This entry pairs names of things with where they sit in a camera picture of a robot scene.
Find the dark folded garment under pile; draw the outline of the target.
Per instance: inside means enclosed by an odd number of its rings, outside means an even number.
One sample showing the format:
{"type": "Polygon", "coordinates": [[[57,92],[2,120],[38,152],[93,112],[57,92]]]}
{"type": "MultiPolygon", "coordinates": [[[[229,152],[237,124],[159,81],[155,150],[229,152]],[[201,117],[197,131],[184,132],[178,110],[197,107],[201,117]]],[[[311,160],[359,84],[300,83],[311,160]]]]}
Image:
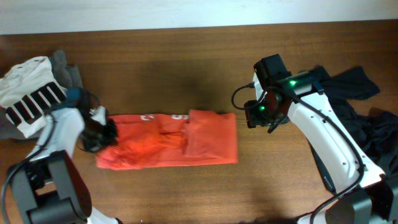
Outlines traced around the dark folded garment under pile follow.
{"type": "Polygon", "coordinates": [[[28,138],[28,139],[13,139],[15,143],[22,143],[22,142],[37,142],[38,138],[28,138]]]}

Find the white shirt with black letters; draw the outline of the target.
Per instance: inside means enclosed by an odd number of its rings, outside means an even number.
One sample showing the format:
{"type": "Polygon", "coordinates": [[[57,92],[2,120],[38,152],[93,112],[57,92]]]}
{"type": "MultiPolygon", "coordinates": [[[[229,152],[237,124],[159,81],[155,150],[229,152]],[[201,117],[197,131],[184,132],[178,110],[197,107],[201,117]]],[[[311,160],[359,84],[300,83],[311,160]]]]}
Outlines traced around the white shirt with black letters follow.
{"type": "Polygon", "coordinates": [[[66,99],[46,56],[34,57],[13,66],[1,78],[1,108],[26,138],[46,125],[44,112],[66,99]]]}

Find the black garment with grey band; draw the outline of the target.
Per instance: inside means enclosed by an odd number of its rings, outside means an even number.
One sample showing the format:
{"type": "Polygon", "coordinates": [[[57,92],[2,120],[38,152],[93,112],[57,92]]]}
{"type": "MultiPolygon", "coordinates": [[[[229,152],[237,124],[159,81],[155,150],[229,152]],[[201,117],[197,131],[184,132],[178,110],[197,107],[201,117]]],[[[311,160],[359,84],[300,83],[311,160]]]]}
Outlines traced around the black garment with grey band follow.
{"type": "Polygon", "coordinates": [[[396,177],[397,115],[373,108],[369,116],[362,116],[348,103],[348,100],[367,100],[380,93],[363,67],[351,68],[334,77],[322,66],[310,73],[320,82],[333,111],[357,145],[387,177],[396,177]]]}

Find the orange t-shirt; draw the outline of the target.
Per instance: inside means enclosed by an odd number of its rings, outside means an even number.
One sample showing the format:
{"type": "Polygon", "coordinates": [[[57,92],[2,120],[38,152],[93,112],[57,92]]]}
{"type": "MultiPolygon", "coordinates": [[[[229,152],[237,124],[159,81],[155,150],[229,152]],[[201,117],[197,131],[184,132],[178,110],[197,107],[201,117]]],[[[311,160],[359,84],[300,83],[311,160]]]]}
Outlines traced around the orange t-shirt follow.
{"type": "Polygon", "coordinates": [[[238,163],[234,113],[114,115],[117,144],[96,156],[100,169],[138,170],[238,163]]]}

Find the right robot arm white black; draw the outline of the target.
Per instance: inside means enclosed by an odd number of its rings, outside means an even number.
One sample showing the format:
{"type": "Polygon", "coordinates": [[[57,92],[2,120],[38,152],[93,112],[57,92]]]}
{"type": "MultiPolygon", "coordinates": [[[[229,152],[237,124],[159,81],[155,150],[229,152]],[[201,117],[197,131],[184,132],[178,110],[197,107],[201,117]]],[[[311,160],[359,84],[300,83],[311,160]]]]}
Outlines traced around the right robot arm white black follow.
{"type": "Polygon", "coordinates": [[[288,118],[303,132],[335,187],[332,198],[288,223],[397,223],[397,178],[360,149],[313,75],[256,71],[250,87],[258,112],[288,118]]]}

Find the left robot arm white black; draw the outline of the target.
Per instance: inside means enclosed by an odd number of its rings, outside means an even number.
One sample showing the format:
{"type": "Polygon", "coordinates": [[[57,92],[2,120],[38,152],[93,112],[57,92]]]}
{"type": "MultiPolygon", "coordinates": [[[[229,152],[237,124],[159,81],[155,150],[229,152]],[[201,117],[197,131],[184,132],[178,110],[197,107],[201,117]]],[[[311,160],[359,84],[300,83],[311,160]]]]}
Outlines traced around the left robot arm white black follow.
{"type": "Polygon", "coordinates": [[[1,213],[10,189],[23,223],[118,224],[92,204],[88,187],[72,161],[78,139],[86,152],[96,153],[116,142],[117,131],[106,109],[63,107],[46,112],[47,124],[32,152],[11,166],[1,189],[1,213]]]}

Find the grey folded garment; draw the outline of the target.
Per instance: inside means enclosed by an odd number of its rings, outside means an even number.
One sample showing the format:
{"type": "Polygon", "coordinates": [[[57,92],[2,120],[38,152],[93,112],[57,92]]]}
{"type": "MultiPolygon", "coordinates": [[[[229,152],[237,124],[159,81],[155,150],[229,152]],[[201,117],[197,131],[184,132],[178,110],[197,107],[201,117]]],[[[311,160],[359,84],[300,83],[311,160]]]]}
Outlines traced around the grey folded garment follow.
{"type": "MultiPolygon", "coordinates": [[[[63,50],[55,51],[49,57],[52,73],[56,81],[66,89],[83,87],[81,75],[76,65],[69,65],[63,50]]],[[[41,130],[28,138],[37,138],[41,130]]],[[[3,139],[28,139],[10,121],[6,119],[6,110],[1,108],[1,140],[3,139]]]]}

